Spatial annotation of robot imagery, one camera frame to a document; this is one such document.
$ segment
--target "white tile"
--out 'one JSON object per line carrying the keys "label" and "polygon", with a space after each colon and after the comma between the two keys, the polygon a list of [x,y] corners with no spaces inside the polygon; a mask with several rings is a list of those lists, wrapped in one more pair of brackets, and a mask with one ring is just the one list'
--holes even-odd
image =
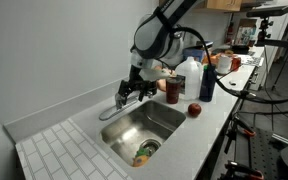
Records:
{"label": "white tile", "polygon": [[115,167],[118,172],[120,172],[124,177],[127,176],[127,173],[119,166],[117,165],[112,158],[109,158],[108,161]]}
{"label": "white tile", "polygon": [[18,154],[18,157],[20,158],[22,167],[26,167],[26,166],[27,166],[27,163],[26,163],[26,159],[25,159],[24,152],[23,152],[23,151],[20,151],[20,152],[18,152],[17,154]]}
{"label": "white tile", "polygon": [[75,123],[72,123],[72,124],[75,127],[75,129],[77,129],[80,133],[83,132],[83,130],[77,124],[75,124]]}
{"label": "white tile", "polygon": [[38,142],[38,141],[43,139],[43,136],[42,136],[41,133],[38,133],[38,134],[33,136],[33,139],[34,139],[35,142]]}
{"label": "white tile", "polygon": [[95,166],[97,166],[100,171],[107,176],[110,172],[113,171],[113,168],[106,162],[106,160],[100,156],[99,154],[96,155],[92,161],[94,162]]}
{"label": "white tile", "polygon": [[54,130],[54,132],[57,132],[57,131],[61,130],[62,128],[61,128],[61,126],[60,126],[59,124],[55,124],[55,125],[52,127],[52,129]]}
{"label": "white tile", "polygon": [[66,134],[66,132],[64,130],[60,130],[58,132],[56,132],[58,138],[62,141],[62,143],[66,143],[67,141],[69,141],[71,138]]}
{"label": "white tile", "polygon": [[60,157],[60,161],[68,174],[72,174],[77,169],[75,162],[67,153]]}
{"label": "white tile", "polygon": [[83,138],[83,136],[76,130],[70,132],[70,135],[77,144],[80,144],[81,142],[85,140],[85,138]]}
{"label": "white tile", "polygon": [[90,180],[105,180],[105,178],[98,172],[94,171],[90,176]]}
{"label": "white tile", "polygon": [[48,172],[46,172],[45,168],[39,170],[34,174],[36,180],[51,180]]}
{"label": "white tile", "polygon": [[110,174],[110,176],[108,176],[107,178],[108,180],[124,180],[124,178],[122,178],[117,172],[113,172],[112,174]]}
{"label": "white tile", "polygon": [[87,134],[85,134],[85,133],[83,132],[82,135],[83,135],[91,144],[94,144],[93,139],[91,139]]}
{"label": "white tile", "polygon": [[95,154],[97,154],[97,151],[93,148],[93,146],[88,143],[87,141],[84,141],[80,144],[81,149],[86,153],[86,155],[89,158],[92,158]]}
{"label": "white tile", "polygon": [[26,180],[32,180],[33,179],[31,171],[28,167],[23,168],[23,171],[24,171],[24,175],[25,175]]}
{"label": "white tile", "polygon": [[66,153],[66,150],[64,149],[59,140],[52,142],[51,147],[53,148],[53,151],[55,152],[57,157],[60,157]]}
{"label": "white tile", "polygon": [[56,171],[52,176],[54,180],[68,180],[68,177],[64,173],[63,169]]}
{"label": "white tile", "polygon": [[95,149],[96,149],[98,152],[100,152],[106,159],[110,157],[110,156],[107,155],[107,154],[102,150],[102,148],[100,148],[97,144],[94,144],[94,147],[95,147]]}
{"label": "white tile", "polygon": [[82,153],[80,148],[78,148],[73,141],[69,141],[69,142],[65,143],[64,145],[73,157],[76,157]]}
{"label": "white tile", "polygon": [[16,147],[16,150],[17,150],[17,151],[22,151],[22,146],[21,146],[20,143],[15,144],[15,147]]}
{"label": "white tile", "polygon": [[30,163],[33,172],[36,172],[44,167],[41,157],[37,152],[28,156],[28,162]]}
{"label": "white tile", "polygon": [[75,171],[71,175],[71,179],[72,180],[86,180],[85,176],[82,174],[82,172],[80,170]]}
{"label": "white tile", "polygon": [[49,153],[48,155],[44,156],[44,162],[50,171],[50,173],[55,172],[59,168],[61,168],[61,165],[58,163],[57,159],[55,158],[53,153]]}
{"label": "white tile", "polygon": [[44,136],[46,137],[49,143],[55,141],[57,138],[51,129],[44,131]]}
{"label": "white tile", "polygon": [[24,141],[22,144],[23,144],[26,155],[30,155],[36,151],[36,148],[33,144],[32,139],[28,139],[28,140]]}
{"label": "white tile", "polygon": [[77,156],[75,160],[77,161],[77,164],[80,165],[86,175],[91,174],[91,172],[95,170],[93,164],[87,159],[84,154]]}
{"label": "white tile", "polygon": [[45,156],[46,154],[51,152],[50,147],[48,146],[48,144],[46,143],[46,141],[44,139],[39,141],[39,142],[37,142],[36,146],[37,146],[37,148],[40,151],[42,156]]}
{"label": "white tile", "polygon": [[66,132],[71,132],[74,130],[74,127],[71,125],[70,122],[64,121],[61,123],[62,127],[65,129]]}

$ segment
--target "blue bottle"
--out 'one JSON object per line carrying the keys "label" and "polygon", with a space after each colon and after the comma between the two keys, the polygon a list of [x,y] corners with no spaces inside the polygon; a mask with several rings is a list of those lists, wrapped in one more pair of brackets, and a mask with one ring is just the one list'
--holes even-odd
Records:
{"label": "blue bottle", "polygon": [[204,102],[210,102],[213,98],[213,92],[217,73],[214,65],[204,66],[203,79],[199,99]]}

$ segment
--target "food item in sink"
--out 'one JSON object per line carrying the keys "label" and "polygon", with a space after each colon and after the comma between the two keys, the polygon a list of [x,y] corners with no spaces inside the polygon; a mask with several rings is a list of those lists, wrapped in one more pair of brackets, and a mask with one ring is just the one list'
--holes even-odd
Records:
{"label": "food item in sink", "polygon": [[188,106],[188,113],[193,117],[197,117],[201,112],[202,108],[197,103],[192,103]]}
{"label": "food item in sink", "polygon": [[133,162],[133,167],[143,166],[148,161],[148,159],[149,157],[146,155],[136,157]]}

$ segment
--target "plastic bottle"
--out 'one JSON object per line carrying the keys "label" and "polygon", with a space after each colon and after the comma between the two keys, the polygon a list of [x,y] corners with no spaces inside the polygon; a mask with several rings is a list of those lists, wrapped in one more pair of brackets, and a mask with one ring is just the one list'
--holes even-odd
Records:
{"label": "plastic bottle", "polygon": [[203,73],[203,79],[202,79],[202,85],[201,85],[201,92],[199,99],[204,102],[210,102],[213,98],[213,92],[215,87],[215,81],[216,77],[214,77],[213,72],[216,76],[215,66],[212,65],[204,66],[204,73]]}
{"label": "plastic bottle", "polygon": [[182,78],[180,98],[184,100],[196,99],[200,89],[200,70],[193,57],[188,57],[186,61],[179,64],[175,72]]}

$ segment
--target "white bottle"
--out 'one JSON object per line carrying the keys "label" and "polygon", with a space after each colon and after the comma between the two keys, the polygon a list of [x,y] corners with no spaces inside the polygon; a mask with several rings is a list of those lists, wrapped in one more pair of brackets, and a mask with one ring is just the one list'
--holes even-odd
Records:
{"label": "white bottle", "polygon": [[180,98],[184,100],[196,99],[200,90],[200,70],[193,57],[179,64],[175,72],[181,77],[183,84],[180,91]]}

